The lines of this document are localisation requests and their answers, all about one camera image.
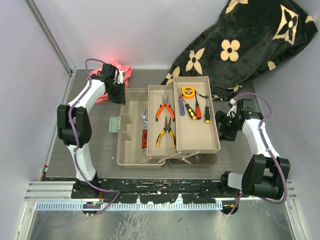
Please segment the orange handled adjustable wrench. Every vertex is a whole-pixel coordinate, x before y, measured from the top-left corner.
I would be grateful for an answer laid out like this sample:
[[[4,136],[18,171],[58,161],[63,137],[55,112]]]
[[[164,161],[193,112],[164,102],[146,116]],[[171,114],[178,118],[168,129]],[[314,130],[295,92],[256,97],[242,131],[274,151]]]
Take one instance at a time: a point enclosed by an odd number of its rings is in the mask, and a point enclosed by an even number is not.
[[[148,111],[146,110],[141,114],[141,119],[143,121],[142,137],[141,137],[141,152],[147,154],[147,143],[148,143]]]

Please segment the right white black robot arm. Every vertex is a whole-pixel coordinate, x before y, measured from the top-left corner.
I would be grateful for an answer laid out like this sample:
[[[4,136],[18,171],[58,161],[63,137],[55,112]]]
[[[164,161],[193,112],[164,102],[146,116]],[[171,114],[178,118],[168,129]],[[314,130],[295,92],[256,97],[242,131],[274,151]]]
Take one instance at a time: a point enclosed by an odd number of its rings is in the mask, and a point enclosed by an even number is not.
[[[215,120],[220,126],[220,140],[234,141],[238,131],[242,131],[252,154],[244,173],[226,171],[221,175],[220,193],[231,197],[239,190],[273,204],[284,203],[288,197],[287,179],[291,164],[273,148],[263,115],[252,111],[224,113],[219,110]]]

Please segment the grey green toolbox latch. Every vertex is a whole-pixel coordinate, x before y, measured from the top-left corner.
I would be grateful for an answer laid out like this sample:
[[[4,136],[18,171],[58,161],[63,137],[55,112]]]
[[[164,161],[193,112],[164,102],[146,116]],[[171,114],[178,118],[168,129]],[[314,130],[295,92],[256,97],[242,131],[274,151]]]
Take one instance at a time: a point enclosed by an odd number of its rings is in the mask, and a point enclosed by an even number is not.
[[[108,130],[110,133],[118,133],[120,130],[120,116],[111,116],[109,120],[109,127]]]

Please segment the yellow black screwdriver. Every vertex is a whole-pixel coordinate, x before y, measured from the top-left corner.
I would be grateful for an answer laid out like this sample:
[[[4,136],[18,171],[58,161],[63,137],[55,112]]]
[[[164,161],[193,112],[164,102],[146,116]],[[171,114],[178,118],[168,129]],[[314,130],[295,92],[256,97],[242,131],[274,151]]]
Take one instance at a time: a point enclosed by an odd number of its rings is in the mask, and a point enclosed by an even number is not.
[[[191,108],[191,106],[188,103],[185,104],[185,107],[191,119],[195,120],[197,118],[196,112]]]
[[[206,98],[205,98],[204,121],[206,124],[209,124],[211,121],[209,97],[208,96],[206,96]]]

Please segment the translucent brown plastic toolbox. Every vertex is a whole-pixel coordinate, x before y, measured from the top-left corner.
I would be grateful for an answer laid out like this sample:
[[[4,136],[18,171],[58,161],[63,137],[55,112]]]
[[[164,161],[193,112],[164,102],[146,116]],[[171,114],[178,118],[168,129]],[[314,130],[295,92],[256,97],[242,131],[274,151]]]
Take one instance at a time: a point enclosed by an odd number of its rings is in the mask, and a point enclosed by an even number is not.
[[[197,95],[201,119],[191,119],[185,104],[196,112],[196,99],[184,98],[185,115],[181,116],[178,88],[190,86],[201,95],[208,96],[210,123],[205,123],[206,98]],[[175,121],[165,108],[158,121],[156,113],[163,95],[175,113]],[[169,85],[150,85],[147,88],[129,88],[125,92],[126,104],[120,109],[116,162],[124,168],[157,169],[165,163],[173,166],[206,168],[217,162],[221,149],[215,123],[209,78],[175,77]],[[148,111],[147,151],[142,153],[143,121],[141,114]]]

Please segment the orange handled small pliers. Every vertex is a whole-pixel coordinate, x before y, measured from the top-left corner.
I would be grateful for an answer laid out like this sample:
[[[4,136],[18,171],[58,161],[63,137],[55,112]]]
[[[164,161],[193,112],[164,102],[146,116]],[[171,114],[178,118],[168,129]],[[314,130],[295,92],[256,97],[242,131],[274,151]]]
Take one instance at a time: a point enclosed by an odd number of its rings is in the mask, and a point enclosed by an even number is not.
[[[171,104],[169,103],[169,96],[168,95],[166,95],[166,96],[163,95],[162,96],[162,103],[160,104],[159,109],[156,112],[155,121],[157,122],[159,120],[160,114],[165,108],[167,108],[167,110],[171,114],[172,121],[175,122],[176,121],[176,116],[175,116],[175,113],[174,113],[174,111],[173,111],[173,109],[171,107]]]

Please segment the yellow tape measure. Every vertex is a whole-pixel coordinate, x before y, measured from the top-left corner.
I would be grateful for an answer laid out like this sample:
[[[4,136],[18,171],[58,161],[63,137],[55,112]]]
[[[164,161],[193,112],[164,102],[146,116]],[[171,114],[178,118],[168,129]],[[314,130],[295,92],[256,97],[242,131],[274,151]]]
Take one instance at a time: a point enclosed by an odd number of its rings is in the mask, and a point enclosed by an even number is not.
[[[192,99],[196,95],[199,95],[202,98],[208,98],[207,95],[202,95],[198,93],[192,86],[183,86],[181,87],[182,96],[186,99]]]

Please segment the red black screwdriver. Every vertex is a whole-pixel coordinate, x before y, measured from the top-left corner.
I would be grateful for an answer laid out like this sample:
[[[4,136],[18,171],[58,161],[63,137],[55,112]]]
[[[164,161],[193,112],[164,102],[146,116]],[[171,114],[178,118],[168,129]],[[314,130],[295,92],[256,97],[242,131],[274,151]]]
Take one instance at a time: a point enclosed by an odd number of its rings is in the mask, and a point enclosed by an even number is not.
[[[195,113],[196,113],[196,119],[200,120],[202,118],[202,112],[198,102],[197,93],[195,93]]]

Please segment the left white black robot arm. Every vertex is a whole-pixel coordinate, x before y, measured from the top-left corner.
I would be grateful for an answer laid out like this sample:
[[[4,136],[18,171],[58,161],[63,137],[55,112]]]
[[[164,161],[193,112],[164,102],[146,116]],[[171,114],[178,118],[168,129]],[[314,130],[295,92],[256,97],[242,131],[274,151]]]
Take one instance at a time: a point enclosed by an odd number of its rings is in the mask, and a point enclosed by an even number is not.
[[[82,190],[88,198],[108,192],[100,187],[91,159],[89,142],[92,126],[89,113],[104,94],[108,95],[110,102],[124,105],[125,88],[125,72],[112,64],[103,63],[100,71],[88,74],[85,87],[73,100],[57,107],[57,135],[71,153],[76,169],[75,188]]]

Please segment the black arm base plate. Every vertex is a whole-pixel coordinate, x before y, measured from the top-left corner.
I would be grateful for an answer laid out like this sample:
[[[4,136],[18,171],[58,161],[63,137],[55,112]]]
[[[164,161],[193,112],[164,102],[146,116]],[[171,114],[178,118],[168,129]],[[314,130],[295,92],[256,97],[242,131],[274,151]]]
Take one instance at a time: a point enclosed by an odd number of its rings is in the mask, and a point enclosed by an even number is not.
[[[239,191],[227,187],[227,183],[216,179],[133,179],[107,178],[98,180],[98,187],[109,190],[100,192],[78,180],[73,184],[72,199],[101,199],[105,203],[116,197],[116,203],[142,204],[174,203],[182,197],[184,204],[215,203],[218,198],[235,199]]]

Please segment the blue handled screwdriver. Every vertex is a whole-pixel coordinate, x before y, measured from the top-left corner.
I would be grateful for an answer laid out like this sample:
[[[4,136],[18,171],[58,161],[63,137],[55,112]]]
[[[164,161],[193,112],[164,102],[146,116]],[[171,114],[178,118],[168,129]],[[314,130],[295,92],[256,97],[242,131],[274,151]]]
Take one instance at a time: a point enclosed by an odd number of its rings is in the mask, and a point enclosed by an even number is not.
[[[185,106],[184,106],[184,100],[182,96],[182,92],[179,88],[177,88],[178,91],[178,106],[179,106],[179,113],[181,116],[185,115]]]

